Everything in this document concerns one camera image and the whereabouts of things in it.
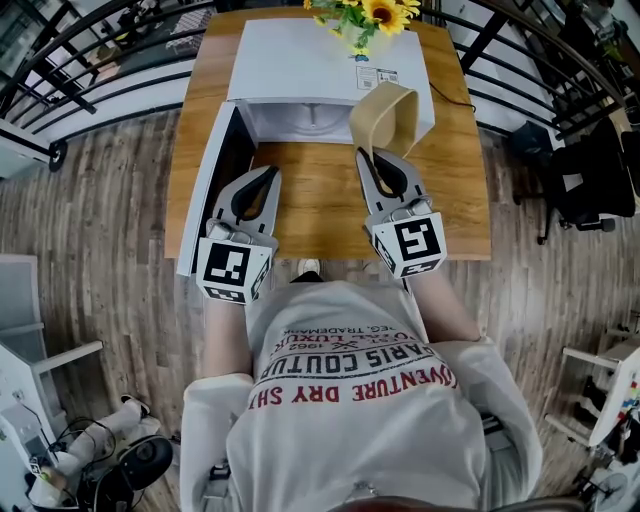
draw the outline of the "black metal railing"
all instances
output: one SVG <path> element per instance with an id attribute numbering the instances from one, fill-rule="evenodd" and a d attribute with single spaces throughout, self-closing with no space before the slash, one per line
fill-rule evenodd
<path id="1" fill-rule="evenodd" d="M 505 3 L 496 0 L 471 0 L 474 3 L 493 11 L 493 14 L 485 26 L 478 25 L 469 20 L 452 16 L 444 12 L 430 8 L 422 8 L 423 15 L 433 18 L 439 18 L 446 23 L 453 23 L 464 28 L 473 30 L 478 33 L 475 40 L 470 46 L 460 43 L 454 43 L 454 47 L 459 52 L 463 52 L 460 58 L 462 71 L 465 75 L 476 78 L 483 82 L 498 86 L 510 93 L 520 96 L 545 110 L 555 114 L 550 119 L 542 117 L 519 105 L 514 105 L 504 98 L 497 97 L 493 94 L 470 88 L 469 94 L 477 98 L 491 101 L 501 107 L 518 112 L 536 122 L 553 128 L 558 133 L 556 139 L 563 140 L 574 135 L 592 124 L 596 123 L 603 117 L 611 114 L 619 108 L 625 107 L 626 90 L 624 84 L 613 82 L 603 74 L 594 63 L 586 60 L 575 49 L 570 47 L 566 42 L 558 38 L 541 19 L 540 22 L 527 17 L 521 10 L 516 7 L 510 7 Z M 532 7 L 532 1 L 525 0 L 519 7 L 522 11 Z M 501 36 L 498 32 L 507 23 L 516 25 L 523 33 L 533 34 L 553 49 L 557 54 L 570 61 L 574 70 L 583 71 L 588 80 L 579 80 L 577 73 L 569 74 L 560 69 L 557 62 L 552 62 L 545 54 L 534 52 L 530 48 L 514 43 L 510 39 Z M 522 55 L 529 57 L 538 69 L 545 71 L 545 76 L 552 76 L 553 80 L 545 80 L 523 71 L 514 63 L 505 62 L 490 53 L 487 46 L 497 41 L 509 48 L 516 50 Z M 495 77 L 488 76 L 472 69 L 473 64 L 478 59 L 484 59 L 503 69 L 506 69 L 516 75 L 526 79 L 527 81 L 537 85 L 545 90 L 552 102 L 548 103 L 540 97 L 536 97 L 526 91 L 523 91 L 512 84 L 499 80 Z"/>
<path id="2" fill-rule="evenodd" d="M 438 8 L 441 3 L 439 0 L 430 0 L 429 5 L 432 7 L 423 7 L 421 9 L 423 19 L 436 20 L 439 21 L 439 24 L 453 23 L 477 32 L 478 35 L 471 45 L 455 44 L 455 48 L 462 53 L 460 64 L 463 72 L 476 80 L 500 87 L 511 94 L 515 94 L 531 102 L 531 104 L 535 104 L 552 113 L 553 117 L 543 117 L 539 113 L 532 112 L 522 106 L 514 105 L 504 98 L 478 90 L 479 87 L 477 86 L 469 90 L 472 96 L 492 101 L 501 107 L 516 111 L 538 123 L 555 129 L 558 132 L 556 135 L 558 140 L 576 134 L 604 116 L 609 115 L 612 111 L 625 107 L 624 96 L 626 89 L 624 83 L 612 83 L 594 63 L 589 62 L 581 56 L 541 23 L 528 18 L 517 7 L 509 7 L 498 0 L 472 1 L 493 12 L 491 19 L 485 26 L 477 25 L 471 21 L 442 12 Z M 98 34 L 96 34 L 93 28 L 94 26 L 99 26 L 108 16 L 131 7 L 135 2 L 136 0 L 111 0 L 89 15 L 76 21 L 73 25 L 50 39 L 43 47 L 38 49 L 35 55 L 24 62 L 18 72 L 16 72 L 0 90 L 0 117 L 16 125 L 21 125 L 23 128 L 29 129 L 29 127 L 31 127 L 29 131 L 38 133 L 74 113 L 84 110 L 93 114 L 96 112 L 96 105 L 120 94 L 125 94 L 150 85 L 188 77 L 189 72 L 183 71 L 159 78 L 156 77 L 136 85 L 122 87 L 100 97 L 98 97 L 97 94 L 87 96 L 92 91 L 96 91 L 120 78 L 151 68 L 187 59 L 194 59 L 197 54 L 197 47 L 189 48 L 169 56 L 143 59 L 144 62 L 121 68 L 117 73 L 108 77 L 100 75 L 100 70 L 105 66 L 112 63 L 120 64 L 138 52 L 159 45 L 165 45 L 168 42 L 182 38 L 200 36 L 204 34 L 206 26 L 183 32 L 170 33 L 162 37 L 155 37 L 152 32 L 150 36 L 141 38 L 130 48 L 103 58 L 98 62 L 89 63 L 86 61 L 86 56 L 89 52 L 100 48 L 110 41 L 119 44 L 118 39 L 120 36 L 147 25 L 164 21 L 171 16 L 182 15 L 198 9 L 210 9 L 216 5 L 214 1 L 204 1 L 184 6 L 176 6 L 160 14 L 145 17 L 137 23 L 129 24 L 118 30 L 109 30 L 108 34 L 103 37 L 99 37 Z M 548 48 L 552 48 L 554 52 L 562 55 L 565 61 L 571 62 L 574 70 L 583 71 L 587 80 L 578 79 L 576 73 L 567 71 L 564 65 L 547 58 L 546 55 L 535 52 L 529 47 L 514 43 L 500 35 L 500 29 L 507 22 L 518 26 L 528 34 L 535 34 Z M 95 40 L 94 37 L 94 42 L 84 48 L 68 51 L 69 41 L 84 31 L 90 31 L 95 37 L 98 37 L 97 40 Z M 545 71 L 544 75 L 541 73 L 541 77 L 534 76 L 531 73 L 523 71 L 514 63 L 505 62 L 491 55 L 487 50 L 487 46 L 493 41 L 506 45 L 525 57 L 528 57 L 536 64 L 539 70 L 543 69 Z M 53 66 L 48 58 L 52 52 L 58 48 L 67 48 L 69 56 L 60 64 Z M 552 101 L 549 103 L 545 99 L 515 87 L 513 84 L 481 73 L 477 67 L 474 69 L 474 63 L 478 59 L 491 62 L 537 85 L 550 95 Z M 49 67 L 46 68 L 46 72 L 42 72 L 42 64 L 45 62 L 49 64 Z M 82 70 L 75 73 L 68 72 L 69 67 L 75 62 L 84 62 Z M 34 70 L 38 70 L 40 78 L 32 85 L 27 86 L 27 77 Z M 61 72 L 65 72 L 63 79 L 60 78 Z M 89 84 L 81 83 L 81 79 L 89 75 L 92 77 Z M 547 77 L 553 77 L 553 80 L 548 80 Z M 44 84 L 51 86 L 47 92 L 41 91 L 41 87 Z M 63 97 L 56 101 L 51 101 L 51 95 L 54 93 L 62 93 Z M 63 111 L 60 111 L 57 116 L 55 115 L 56 111 L 61 107 L 69 104 L 74 104 L 75 106 L 73 108 L 67 107 Z M 38 121 L 40 121 L 38 125 L 35 127 L 32 126 Z"/>
<path id="3" fill-rule="evenodd" d="M 23 65 L 19 68 L 18 72 L 13 77 L 11 77 L 11 79 L 8 80 L 8 82 L 0 90 L 0 105 L 2 105 L 0 107 L 0 118 L 4 118 L 12 124 L 20 125 L 21 128 L 28 129 L 37 121 L 48 116 L 46 123 L 38 126 L 33 130 L 33 133 L 38 133 L 45 128 L 55 124 L 62 118 L 74 114 L 80 110 L 86 110 L 87 112 L 93 114 L 96 112 L 97 104 L 107 99 L 116 97 L 120 94 L 125 94 L 127 92 L 131 92 L 150 85 L 188 77 L 190 74 L 189 72 L 175 73 L 160 78 L 154 78 L 147 82 L 136 84 L 130 87 L 125 87 L 118 91 L 111 92 L 107 95 L 100 96 L 98 98 L 94 98 L 91 100 L 86 99 L 86 96 L 90 92 L 95 91 L 96 89 L 99 89 L 100 87 L 103 87 L 115 80 L 139 73 L 141 71 L 146 71 L 148 69 L 173 64 L 184 60 L 194 59 L 196 57 L 198 48 L 189 48 L 176 54 L 161 56 L 159 58 L 139 59 L 144 60 L 144 62 L 135 66 L 130 66 L 125 70 L 120 70 L 119 72 L 111 76 L 106 76 L 102 79 L 100 78 L 101 68 L 104 68 L 105 66 L 108 66 L 112 63 L 119 64 L 126 62 L 127 58 L 133 56 L 134 54 L 138 54 L 139 52 L 143 52 L 144 50 L 148 50 L 153 47 L 165 45 L 171 41 L 176 41 L 193 36 L 201 36 L 206 31 L 206 25 L 190 30 L 183 30 L 181 32 L 176 31 L 175 33 L 169 33 L 162 37 L 143 37 L 135 44 L 133 44 L 130 48 L 124 49 L 124 51 L 118 51 L 93 64 L 86 62 L 87 54 L 96 50 L 97 48 L 102 47 L 106 43 L 114 42 L 118 45 L 118 47 L 121 47 L 118 41 L 120 36 L 131 33 L 132 31 L 136 31 L 148 25 L 157 24 L 170 17 L 182 15 L 184 13 L 200 9 L 211 9 L 214 6 L 214 1 L 197 2 L 189 5 L 176 6 L 174 8 L 167 9 L 160 14 L 144 17 L 140 21 L 128 24 L 118 30 L 112 29 L 107 35 L 98 37 L 95 42 L 85 46 L 80 50 L 76 50 L 74 48 L 75 51 L 69 51 L 68 42 L 72 38 L 78 36 L 78 34 L 84 31 L 91 31 L 95 35 L 95 30 L 93 29 L 93 26 L 95 24 L 100 23 L 111 14 L 117 13 L 119 11 L 122 11 L 123 9 L 133 6 L 136 1 L 137 0 L 110 1 L 109 3 L 91 12 L 84 18 L 79 19 L 73 25 L 69 26 L 62 33 L 51 39 L 48 44 L 41 48 L 29 61 L 24 62 Z M 48 57 L 52 54 L 52 52 L 61 47 L 67 49 L 69 57 L 57 66 L 52 66 Z M 45 73 L 41 72 L 42 67 L 40 66 L 40 64 L 43 62 L 47 62 L 49 64 L 49 69 Z M 66 73 L 65 69 L 68 70 L 70 65 L 72 65 L 74 62 L 84 62 L 85 65 L 82 66 L 83 69 L 79 72 L 76 72 L 74 74 Z M 34 70 L 39 71 L 38 76 L 40 78 L 32 85 L 26 86 L 26 79 Z M 59 78 L 61 72 L 65 72 L 63 75 L 64 79 L 62 80 Z M 80 83 L 80 80 L 88 75 L 91 76 L 89 85 L 82 85 Z M 44 93 L 37 92 L 37 89 L 43 86 L 43 84 L 48 84 L 51 87 Z M 51 98 L 51 96 L 57 92 L 62 92 L 63 98 L 58 99 L 55 102 L 50 101 L 49 98 Z M 76 107 L 72 110 L 65 110 L 58 117 L 51 118 L 51 115 L 56 110 L 65 105 L 68 105 L 69 103 L 75 103 Z M 33 113 L 33 110 L 36 107 L 40 107 L 42 110 L 40 112 Z M 25 116 L 27 116 L 27 114 L 29 114 L 30 112 L 32 112 L 32 116 L 27 119 Z"/>

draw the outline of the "wooden floor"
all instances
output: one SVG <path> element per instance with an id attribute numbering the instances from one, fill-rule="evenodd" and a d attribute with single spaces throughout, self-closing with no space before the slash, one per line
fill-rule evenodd
<path id="1" fill-rule="evenodd" d="M 58 174 L 40 170 L 0 183 L 0 252 L 39 258 L 50 354 L 105 342 L 100 355 L 56 371 L 69 417 L 104 415 L 128 391 L 151 404 L 165 433 L 180 428 L 182 392 L 201 362 L 202 298 L 162 257 L 178 116 L 172 111 L 83 135 L 70 141 Z M 602 331 L 638 306 L 640 217 L 619 222 L 614 233 L 562 232 L 555 225 L 540 247 L 542 205 L 511 201 L 514 186 L 530 186 L 526 171 L 503 139 L 489 133 L 481 139 L 493 260 L 448 262 L 445 270 L 527 398 L 545 447 L 538 494 L 556 494 L 587 460 L 542 420 L 560 352 L 565 345 L 596 351 Z M 287 282 L 295 268 L 281 262 L 272 284 Z M 326 262 L 324 270 L 331 279 L 387 278 L 377 262 Z M 177 496 L 172 468 L 140 508 L 177 510 Z"/>

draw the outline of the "black office chair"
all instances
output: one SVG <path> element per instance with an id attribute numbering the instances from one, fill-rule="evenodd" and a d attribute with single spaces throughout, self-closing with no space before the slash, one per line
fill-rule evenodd
<path id="1" fill-rule="evenodd" d="M 510 138 L 510 145 L 540 180 L 543 192 L 514 194 L 513 200 L 544 198 L 547 203 L 545 231 L 538 237 L 544 245 L 554 210 L 561 215 L 560 225 L 568 229 L 576 226 L 580 231 L 613 231 L 615 220 L 610 216 L 632 217 L 636 211 L 634 181 L 640 169 L 640 134 L 623 134 L 625 151 L 610 119 L 601 120 L 590 135 L 580 142 L 560 148 L 551 148 L 549 134 L 544 128 L 527 122 Z M 582 180 L 568 189 L 565 176 L 579 175 Z"/>

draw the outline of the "white sweatshirt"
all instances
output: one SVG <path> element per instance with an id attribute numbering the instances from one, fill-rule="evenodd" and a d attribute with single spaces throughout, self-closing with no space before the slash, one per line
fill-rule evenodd
<path id="1" fill-rule="evenodd" d="M 254 378 L 185 391 L 183 512 L 326 512 L 371 497 L 358 482 L 472 509 L 532 491 L 542 449 L 495 346 L 429 345 L 399 283 L 292 284 L 246 313 Z"/>

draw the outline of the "wooden table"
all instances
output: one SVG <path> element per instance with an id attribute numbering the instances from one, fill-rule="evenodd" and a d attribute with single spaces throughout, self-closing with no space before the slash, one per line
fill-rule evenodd
<path id="1" fill-rule="evenodd" d="M 226 100 L 246 20 L 308 17 L 302 8 L 235 11 L 214 16 L 198 53 L 182 108 L 169 182 L 165 257 L 177 258 L 191 193 L 211 127 Z M 412 22 L 429 80 L 452 100 L 469 94 L 446 30 Z M 412 149 L 434 209 L 442 213 L 449 257 L 491 257 L 489 204 L 478 130 L 469 107 L 433 92 L 436 126 Z M 341 144 L 260 144 L 254 167 L 282 170 L 275 237 L 280 258 L 372 259 L 362 225 L 368 215 L 353 148 Z"/>

